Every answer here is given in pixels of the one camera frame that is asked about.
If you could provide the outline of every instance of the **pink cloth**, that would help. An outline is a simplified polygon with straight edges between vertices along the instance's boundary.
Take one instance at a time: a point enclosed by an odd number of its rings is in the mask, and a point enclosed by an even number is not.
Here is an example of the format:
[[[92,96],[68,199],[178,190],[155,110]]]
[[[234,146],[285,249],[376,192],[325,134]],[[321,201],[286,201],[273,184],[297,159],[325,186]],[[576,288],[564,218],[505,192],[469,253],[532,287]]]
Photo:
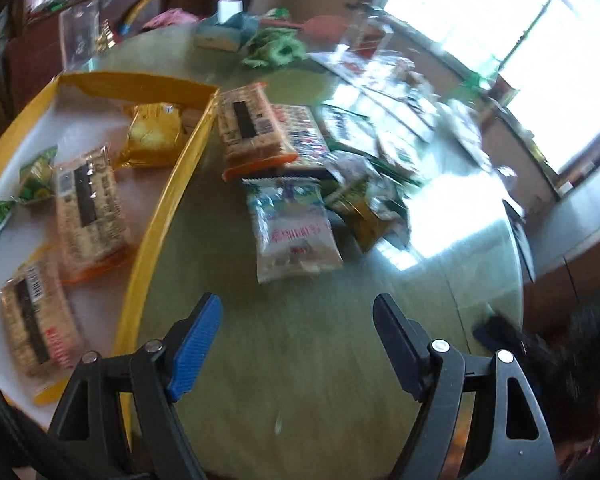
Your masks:
[[[169,27],[169,25],[183,25],[184,23],[197,23],[200,19],[197,16],[182,10],[181,8],[165,10],[150,19],[143,26],[141,31],[154,30],[154,28]]]

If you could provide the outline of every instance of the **tissue box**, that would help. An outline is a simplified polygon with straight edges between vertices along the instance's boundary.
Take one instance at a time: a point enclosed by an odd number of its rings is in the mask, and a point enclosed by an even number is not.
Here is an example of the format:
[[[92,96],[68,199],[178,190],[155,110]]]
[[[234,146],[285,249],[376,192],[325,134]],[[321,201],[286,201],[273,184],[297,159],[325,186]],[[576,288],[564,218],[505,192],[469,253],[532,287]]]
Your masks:
[[[198,25],[196,45],[238,52],[258,30],[258,20],[246,12],[240,12],[225,23],[218,23],[215,14]]]

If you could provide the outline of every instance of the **yellow tray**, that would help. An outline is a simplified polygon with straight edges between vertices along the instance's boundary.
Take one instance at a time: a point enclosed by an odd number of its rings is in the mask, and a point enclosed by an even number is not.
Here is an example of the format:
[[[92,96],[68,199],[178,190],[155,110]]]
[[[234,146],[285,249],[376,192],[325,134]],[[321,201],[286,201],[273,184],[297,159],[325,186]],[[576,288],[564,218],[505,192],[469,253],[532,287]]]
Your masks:
[[[59,95],[62,95],[62,92],[66,92],[67,88],[70,87],[74,87],[82,94],[93,98],[107,98],[136,103],[170,102],[183,105],[187,108],[193,108],[194,110],[200,110],[202,113],[175,167],[170,174],[167,170],[164,175],[166,182],[164,188],[162,188],[161,192],[158,189],[155,195],[157,205],[153,211],[147,212],[148,222],[144,234],[141,236],[135,262],[128,274],[126,292],[123,293],[122,307],[120,308],[120,318],[115,331],[115,338],[114,341],[110,342],[110,345],[106,345],[108,348],[112,348],[112,354],[114,355],[130,353],[136,350],[136,338],[144,308],[144,301],[158,255],[160,254],[162,242],[182,194],[200,160],[209,133],[213,127],[216,108],[218,106],[219,91],[218,88],[213,86],[143,73],[92,72],[60,75],[49,83],[24,108],[0,139],[0,199],[8,198],[8,196],[5,196],[5,189],[9,189],[9,181],[14,178],[12,174],[14,172],[17,174],[17,168],[22,163],[23,157],[32,156],[38,150],[46,148],[46,146],[36,145],[35,137],[45,135],[44,133],[40,134],[38,132],[40,128],[36,128],[36,126],[43,117],[47,117],[48,113],[52,113],[49,110],[53,106],[56,106],[56,99],[61,99]],[[15,224],[18,225],[18,222],[22,224],[22,219],[15,221]],[[7,224],[5,230],[0,235],[1,237],[9,238],[11,236],[8,234],[10,224]],[[4,242],[3,249],[8,247],[9,242]],[[8,256],[0,254],[0,261],[8,262]],[[9,262],[6,265],[13,267],[15,264],[15,262]],[[0,278],[8,275],[8,272],[11,271],[2,269]],[[4,348],[4,336],[0,319],[0,349]],[[4,353],[0,351],[0,366],[13,365],[12,362],[3,361],[11,359],[10,355],[5,356]],[[29,412],[28,414],[33,416],[40,424],[47,425],[55,408],[53,402],[59,399],[66,381],[56,383],[42,390],[34,397],[33,401],[37,406],[51,403],[39,410],[37,408],[27,409],[27,405],[23,406],[23,403],[18,401],[18,398],[23,398],[21,395],[22,392],[18,389],[18,385],[14,384],[13,377],[13,372],[7,374],[0,373],[0,387],[21,409],[26,413]],[[123,401],[123,406],[125,419],[128,420],[129,399],[125,400]]]

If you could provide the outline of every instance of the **green table surface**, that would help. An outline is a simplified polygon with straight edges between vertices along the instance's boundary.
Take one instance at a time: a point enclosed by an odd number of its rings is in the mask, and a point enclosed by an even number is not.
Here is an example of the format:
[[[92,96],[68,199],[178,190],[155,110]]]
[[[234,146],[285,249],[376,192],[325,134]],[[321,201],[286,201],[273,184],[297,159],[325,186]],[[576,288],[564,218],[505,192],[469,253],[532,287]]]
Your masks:
[[[333,99],[413,140],[430,180],[409,204],[408,250],[381,241],[361,254],[337,227],[341,269],[259,285],[245,192],[240,181],[222,181],[221,146],[212,136],[164,242],[138,335],[139,343],[163,336],[204,292],[222,299],[216,341],[193,391],[176,406],[203,468],[245,480],[387,475],[419,405],[400,389],[384,353],[373,300],[390,293],[407,317],[464,352],[485,352],[471,332],[492,309],[520,323],[522,277],[500,181],[453,139],[419,142],[309,59],[245,68],[237,54],[195,47],[194,28],[181,26],[126,40],[95,68],[224,90],[267,81],[273,103]]]

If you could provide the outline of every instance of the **barcode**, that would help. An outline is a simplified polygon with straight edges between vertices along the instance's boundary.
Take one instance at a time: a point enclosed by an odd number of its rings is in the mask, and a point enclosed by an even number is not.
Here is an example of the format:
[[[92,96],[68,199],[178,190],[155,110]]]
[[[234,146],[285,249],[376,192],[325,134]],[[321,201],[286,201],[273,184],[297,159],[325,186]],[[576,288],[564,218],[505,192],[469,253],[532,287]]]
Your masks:
[[[74,190],[74,172],[67,171],[58,179],[58,195],[64,196]]]
[[[273,131],[273,124],[267,118],[256,119],[253,121],[256,131],[259,135],[270,134]]]
[[[36,303],[45,295],[45,289],[42,287],[38,269],[36,266],[27,267],[24,271],[24,275],[27,280],[27,288],[29,289],[31,303]]]

